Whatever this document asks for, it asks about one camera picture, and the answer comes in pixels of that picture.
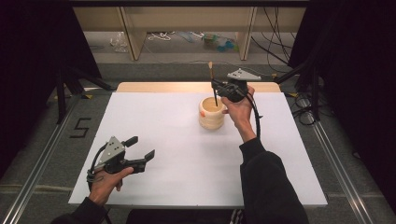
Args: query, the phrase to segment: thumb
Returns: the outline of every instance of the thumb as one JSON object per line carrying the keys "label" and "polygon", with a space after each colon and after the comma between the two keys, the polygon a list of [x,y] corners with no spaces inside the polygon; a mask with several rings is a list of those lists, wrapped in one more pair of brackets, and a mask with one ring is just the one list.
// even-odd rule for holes
{"label": "thumb", "polygon": [[119,175],[121,176],[121,178],[124,178],[127,175],[131,175],[134,172],[134,168],[133,167],[127,167],[123,170],[121,170],[119,172]]}
{"label": "thumb", "polygon": [[225,96],[221,97],[221,101],[227,106],[231,104],[232,102]]}

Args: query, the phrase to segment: tripod stand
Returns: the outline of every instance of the tripod stand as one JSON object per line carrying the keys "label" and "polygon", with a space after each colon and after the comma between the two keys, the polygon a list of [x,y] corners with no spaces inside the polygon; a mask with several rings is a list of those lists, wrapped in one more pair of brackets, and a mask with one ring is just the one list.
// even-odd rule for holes
{"label": "tripod stand", "polygon": [[91,83],[101,87],[102,89],[106,91],[114,91],[115,89],[109,85],[107,85],[105,82],[102,80],[89,76],[88,74],[82,72],[81,70],[71,67],[71,66],[66,66],[64,68],[61,68],[57,74],[57,80],[56,80],[56,91],[58,94],[58,121],[57,123],[61,123],[62,120],[64,119],[64,115],[66,114],[66,99],[64,95],[64,84],[69,88],[69,90],[72,92],[72,94],[81,94],[84,92],[84,88],[81,86],[81,83],[79,83],[78,78],[82,77],[90,81]]}

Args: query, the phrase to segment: white table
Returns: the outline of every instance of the white table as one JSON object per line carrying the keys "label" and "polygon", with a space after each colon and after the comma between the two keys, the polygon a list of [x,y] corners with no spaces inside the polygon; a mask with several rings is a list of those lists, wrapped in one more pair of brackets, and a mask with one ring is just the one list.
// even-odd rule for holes
{"label": "white table", "polygon": [[[209,131],[198,122],[198,104],[211,92],[115,92],[69,203],[79,204],[89,194],[87,170],[98,149],[114,135],[120,141],[138,136],[126,148],[128,160],[143,158],[152,149],[155,158],[146,172],[123,180],[107,204],[133,208],[242,208],[239,165],[242,144],[233,122]],[[304,206],[327,204],[306,154],[285,96],[256,92],[262,142],[284,162],[288,177]]]}

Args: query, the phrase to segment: wire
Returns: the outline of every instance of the wire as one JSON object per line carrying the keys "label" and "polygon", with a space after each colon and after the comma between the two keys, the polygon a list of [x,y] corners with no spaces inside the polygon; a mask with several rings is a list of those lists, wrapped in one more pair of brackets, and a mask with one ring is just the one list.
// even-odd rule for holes
{"label": "wire", "polygon": [[196,36],[198,36],[198,37],[200,37],[200,38],[203,38],[204,37],[204,33],[202,33],[202,32],[200,32],[199,34],[196,34],[195,32],[190,32],[192,35],[196,35]]}
{"label": "wire", "polygon": [[289,60],[290,56],[285,49],[285,46],[282,42],[282,38],[280,37],[280,30],[279,30],[279,23],[278,23],[279,8],[278,7],[275,8],[276,20],[275,20],[274,24],[272,23],[265,7],[263,7],[263,10],[264,10],[265,16],[267,17],[268,21],[270,22],[271,28],[273,30],[273,35],[271,36],[270,45],[269,45],[268,49],[271,47],[271,44],[274,43],[273,39],[274,39],[274,35],[275,35],[280,43],[280,46],[282,47],[282,50],[283,50],[283,53],[284,53],[286,59]]}
{"label": "wire", "polygon": [[[308,105],[299,105],[299,101],[302,101],[302,100],[308,100],[309,104]],[[299,94],[297,97],[294,98],[294,103],[293,103],[293,105],[291,105],[290,110],[292,110],[295,105],[297,107],[299,107],[300,109],[292,111],[291,114],[293,115],[293,117],[295,119],[298,118],[298,120],[301,124],[313,125],[316,122],[314,115],[311,112],[312,105],[311,105],[311,102],[308,97],[300,97],[300,94]],[[304,116],[309,116],[312,119],[309,122],[305,122],[305,121],[303,121]]]}
{"label": "wire", "polygon": [[[262,36],[263,36],[266,40],[271,41],[268,37],[266,37],[266,36],[264,35],[263,32],[262,32]],[[284,47],[284,48],[292,49],[292,47],[290,47],[290,46],[282,45],[282,44],[279,44],[279,43],[276,43],[276,42],[273,42],[273,44],[282,46],[282,47]]]}
{"label": "wire", "polygon": [[157,33],[151,33],[151,36],[148,37],[148,40],[153,40],[155,38],[161,39],[161,40],[165,40],[165,41],[169,41],[172,38],[170,36],[168,36],[167,32],[160,32],[159,34]]}
{"label": "wire", "polygon": [[259,111],[257,110],[256,102],[253,98],[253,95],[250,94],[250,92],[248,92],[245,97],[250,102],[251,107],[253,108],[254,118],[256,120],[256,136],[258,139],[260,139],[260,135],[261,135],[260,118],[262,118],[262,116],[259,115]]}
{"label": "wire", "polygon": [[[88,172],[87,172],[87,174],[88,174],[87,182],[88,182],[88,188],[90,189],[90,192],[91,192],[91,188],[92,188],[92,183],[95,181],[94,180],[95,179],[94,167],[95,167],[96,161],[97,161],[100,153],[106,149],[106,146],[107,146],[107,143],[104,146],[102,146],[101,148],[99,148],[98,152],[96,153],[95,157],[93,158],[91,169],[88,170]],[[110,217],[108,216],[109,211],[110,211],[110,209],[105,214],[105,220],[106,220],[107,224],[111,224]]]}
{"label": "wire", "polygon": [[146,44],[143,43],[143,47],[145,47],[145,49],[150,53],[151,57],[154,58],[154,59],[156,60],[157,63],[163,63],[163,64],[171,64],[171,63],[209,63],[209,62],[214,62],[214,63],[226,63],[226,64],[229,64],[229,65],[235,66],[235,67],[237,67],[237,68],[243,68],[243,69],[245,69],[245,70],[251,71],[251,72],[256,73],[256,74],[258,74],[258,75],[260,75],[260,76],[262,76],[262,77],[270,77],[270,76],[271,76],[271,75],[269,75],[269,74],[264,74],[264,73],[258,72],[258,71],[254,70],[254,69],[252,69],[252,68],[249,68],[249,67],[237,65],[237,64],[234,64],[234,63],[228,63],[228,62],[225,62],[225,61],[193,60],[193,61],[186,61],[186,62],[173,61],[173,62],[168,62],[168,63],[166,63],[166,62],[162,62],[161,60],[159,60],[158,58],[156,58],[155,55],[154,55],[154,53],[146,46]]}
{"label": "wire", "polygon": [[274,56],[275,58],[277,58],[278,60],[280,60],[282,63],[284,64],[288,64],[288,62],[284,61],[283,59],[279,58],[278,56],[276,56],[273,52],[271,52],[269,49],[266,49],[265,47],[261,46],[254,38],[253,36],[251,37],[251,39],[259,46],[259,48],[265,50],[268,54],[271,54],[272,56]]}

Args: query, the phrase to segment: black curtain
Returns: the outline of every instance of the black curtain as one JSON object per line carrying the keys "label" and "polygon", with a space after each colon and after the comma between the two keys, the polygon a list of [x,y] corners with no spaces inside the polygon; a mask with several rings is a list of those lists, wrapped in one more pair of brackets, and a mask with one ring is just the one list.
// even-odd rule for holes
{"label": "black curtain", "polygon": [[93,77],[100,73],[67,5],[1,1],[0,30],[1,177],[46,108],[60,69],[74,66]]}
{"label": "black curtain", "polygon": [[[317,65],[335,115],[396,213],[396,10],[391,1],[353,4]],[[292,66],[303,62],[315,43],[316,32],[310,31],[326,22],[319,14],[310,8],[304,15]]]}

